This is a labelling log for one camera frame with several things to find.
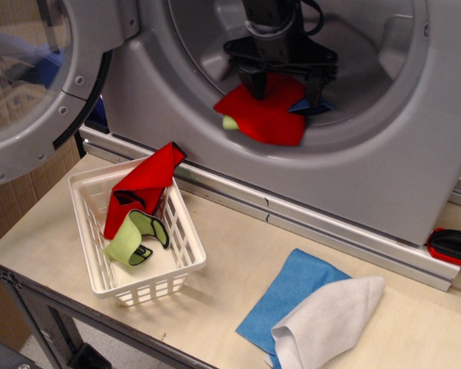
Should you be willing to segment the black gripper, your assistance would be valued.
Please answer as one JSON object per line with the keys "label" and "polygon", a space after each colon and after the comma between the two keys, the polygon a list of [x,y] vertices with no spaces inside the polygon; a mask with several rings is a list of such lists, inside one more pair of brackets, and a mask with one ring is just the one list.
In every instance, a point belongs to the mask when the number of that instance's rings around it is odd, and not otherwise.
{"label": "black gripper", "polygon": [[322,102],[324,82],[337,76],[337,53],[313,40],[320,27],[304,30],[292,27],[275,34],[250,35],[224,44],[230,65],[240,81],[256,99],[263,99],[267,73],[298,75],[306,79],[307,115],[327,110]]}

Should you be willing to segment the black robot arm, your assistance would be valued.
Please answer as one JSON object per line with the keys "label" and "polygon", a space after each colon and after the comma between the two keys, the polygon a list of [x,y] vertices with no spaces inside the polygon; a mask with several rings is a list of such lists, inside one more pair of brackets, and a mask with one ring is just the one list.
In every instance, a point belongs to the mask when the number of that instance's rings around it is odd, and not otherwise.
{"label": "black robot arm", "polygon": [[304,97],[289,109],[299,115],[329,111],[322,99],[325,85],[337,76],[337,53],[316,43],[312,37],[324,26],[322,9],[315,1],[306,5],[318,14],[311,30],[304,27],[300,1],[244,1],[246,28],[250,33],[224,44],[230,65],[238,72],[250,94],[262,99],[267,74],[300,76],[305,81]]}

